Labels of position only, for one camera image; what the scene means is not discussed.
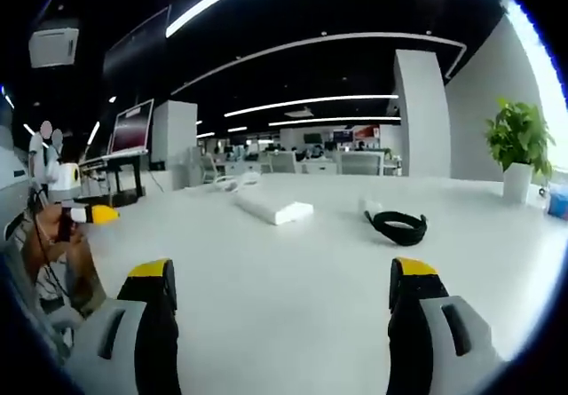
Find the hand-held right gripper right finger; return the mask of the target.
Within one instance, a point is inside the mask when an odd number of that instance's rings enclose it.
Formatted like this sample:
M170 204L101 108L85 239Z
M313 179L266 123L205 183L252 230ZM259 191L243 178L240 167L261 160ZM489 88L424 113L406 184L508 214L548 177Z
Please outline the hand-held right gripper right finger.
M504 361L492 330L430 265L391 262L389 394L479 394Z

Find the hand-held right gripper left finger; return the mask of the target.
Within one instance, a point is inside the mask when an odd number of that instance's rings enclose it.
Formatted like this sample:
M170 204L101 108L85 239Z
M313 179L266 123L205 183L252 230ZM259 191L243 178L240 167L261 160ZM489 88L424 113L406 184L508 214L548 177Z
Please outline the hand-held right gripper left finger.
M66 372L84 394L179 394L173 261L130 271L79 327Z

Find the person's left hand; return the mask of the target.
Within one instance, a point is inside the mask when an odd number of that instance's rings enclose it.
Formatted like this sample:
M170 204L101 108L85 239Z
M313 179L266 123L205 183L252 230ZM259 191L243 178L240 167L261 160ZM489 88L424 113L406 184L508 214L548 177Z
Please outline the person's left hand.
M74 253L88 246L88 242L77 223L66 225L68 239L59 237L59 218L61 205L50 204L35 215L35 229L40 244L40 251L47 256L49 262L55 261L64 253Z

